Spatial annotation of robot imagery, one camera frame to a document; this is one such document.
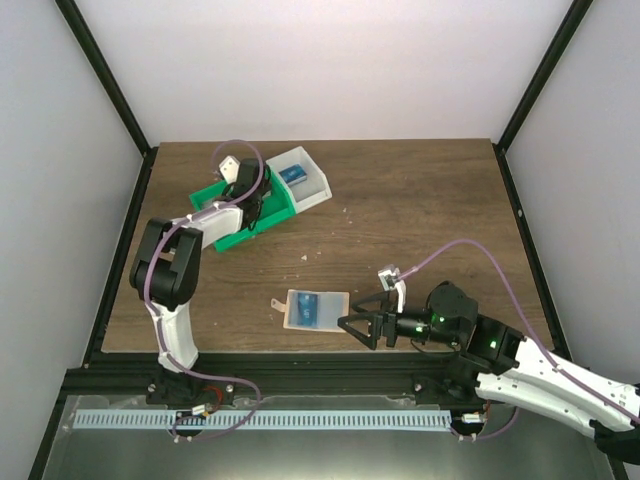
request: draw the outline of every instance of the wall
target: wall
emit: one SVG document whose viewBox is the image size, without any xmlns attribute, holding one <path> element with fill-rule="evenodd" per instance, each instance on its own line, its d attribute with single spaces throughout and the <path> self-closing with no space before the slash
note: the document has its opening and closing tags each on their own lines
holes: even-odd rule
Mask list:
<svg viewBox="0 0 640 480">
<path fill-rule="evenodd" d="M 637 0 L 594 2 L 508 154 L 573 355 L 630 383 L 640 382 L 639 22 Z"/>
<path fill-rule="evenodd" d="M 79 0 L 149 141 L 497 140 L 570 0 Z"/>
<path fill-rule="evenodd" d="M 140 156 L 53 1 L 0 15 L 0 478 L 79 366 Z"/>
</svg>

